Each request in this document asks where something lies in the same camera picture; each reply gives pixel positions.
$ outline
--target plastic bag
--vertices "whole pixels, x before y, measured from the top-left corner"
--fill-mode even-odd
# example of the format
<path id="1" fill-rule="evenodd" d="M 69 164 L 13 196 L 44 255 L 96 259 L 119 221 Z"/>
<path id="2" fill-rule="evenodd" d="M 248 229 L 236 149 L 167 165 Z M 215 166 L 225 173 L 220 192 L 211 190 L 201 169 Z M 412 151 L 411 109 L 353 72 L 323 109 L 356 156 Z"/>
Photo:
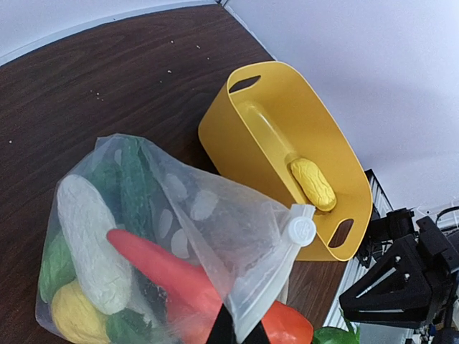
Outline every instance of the plastic bag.
<path id="1" fill-rule="evenodd" d="M 186 300 L 172 302 L 176 290 L 182 299 L 186 288 L 195 291 L 193 275 L 212 282 L 208 294 L 218 292 L 241 343 L 270 309 L 299 249 L 313 241 L 314 211 L 305 205 L 289 210 L 184 165 L 146 139 L 100 138 L 57 185 L 37 320 L 74 343 L 194 343 L 184 333 L 198 332 L 203 311 Z M 129 240 L 138 237 L 154 258 L 136 256 L 140 251 Z M 137 264 L 118 252 L 123 249 Z M 217 316 L 214 308 L 204 336 Z"/>

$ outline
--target red chili pepper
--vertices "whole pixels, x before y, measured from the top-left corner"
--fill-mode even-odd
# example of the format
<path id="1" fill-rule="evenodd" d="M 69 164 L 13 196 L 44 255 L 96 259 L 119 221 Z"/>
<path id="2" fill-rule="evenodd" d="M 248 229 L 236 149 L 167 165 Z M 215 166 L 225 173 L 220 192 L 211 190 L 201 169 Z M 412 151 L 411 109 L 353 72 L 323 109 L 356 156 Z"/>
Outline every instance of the red chili pepper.
<path id="1" fill-rule="evenodd" d="M 201 267 L 149 240 L 120 229 L 108 241 L 154 284 L 167 291 L 167 319 L 186 344 L 204 344 L 222 299 Z M 299 312 L 275 301 L 262 319 L 271 344 L 310 344 L 312 325 Z"/>

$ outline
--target yellow toy fruit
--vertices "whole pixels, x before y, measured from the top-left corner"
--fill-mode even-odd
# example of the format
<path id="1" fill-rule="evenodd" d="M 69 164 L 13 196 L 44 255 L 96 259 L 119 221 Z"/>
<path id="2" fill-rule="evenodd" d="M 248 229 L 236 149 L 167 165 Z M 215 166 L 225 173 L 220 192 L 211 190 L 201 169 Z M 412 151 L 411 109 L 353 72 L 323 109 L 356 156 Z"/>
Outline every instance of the yellow toy fruit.
<path id="1" fill-rule="evenodd" d="M 322 211 L 331 211 L 335 207 L 335 192 L 314 162 L 298 158 L 290 164 L 290 170 L 314 206 Z"/>
<path id="2" fill-rule="evenodd" d="M 51 314 L 57 329 L 72 343 L 110 343 L 105 331 L 107 316 L 91 304 L 77 280 L 56 292 L 51 302 Z"/>

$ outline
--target yellow basket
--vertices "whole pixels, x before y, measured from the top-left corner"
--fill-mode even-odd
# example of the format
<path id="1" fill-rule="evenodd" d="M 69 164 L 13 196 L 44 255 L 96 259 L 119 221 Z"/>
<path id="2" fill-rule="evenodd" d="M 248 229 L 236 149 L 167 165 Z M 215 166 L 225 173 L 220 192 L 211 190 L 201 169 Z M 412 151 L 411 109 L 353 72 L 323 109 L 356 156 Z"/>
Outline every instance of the yellow basket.
<path id="1" fill-rule="evenodd" d="M 255 83 L 232 91 L 249 80 Z M 199 139 L 222 176 L 288 207 L 308 203 L 289 163 L 300 157 L 316 163 L 337 203 L 329 213 L 317 211 L 317 237 L 297 260 L 347 261 L 355 255 L 372 212 L 369 183 L 334 119 L 292 67 L 262 62 L 235 70 L 201 121 Z M 330 247 L 349 219 L 354 223 L 344 243 Z"/>

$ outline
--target orange toy vegetable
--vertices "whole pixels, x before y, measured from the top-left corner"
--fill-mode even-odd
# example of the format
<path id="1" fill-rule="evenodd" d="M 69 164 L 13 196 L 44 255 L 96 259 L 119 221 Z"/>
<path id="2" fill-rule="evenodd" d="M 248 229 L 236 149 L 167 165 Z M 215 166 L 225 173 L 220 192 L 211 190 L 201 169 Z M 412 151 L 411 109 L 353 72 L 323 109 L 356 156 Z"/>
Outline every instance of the orange toy vegetable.
<path id="1" fill-rule="evenodd" d="M 222 299 L 201 267 L 120 229 L 108 241 L 153 283 L 167 291 L 167 319 L 186 344 L 205 344 Z M 310 344 L 313 327 L 299 312 L 275 301 L 262 319 L 271 344 Z"/>

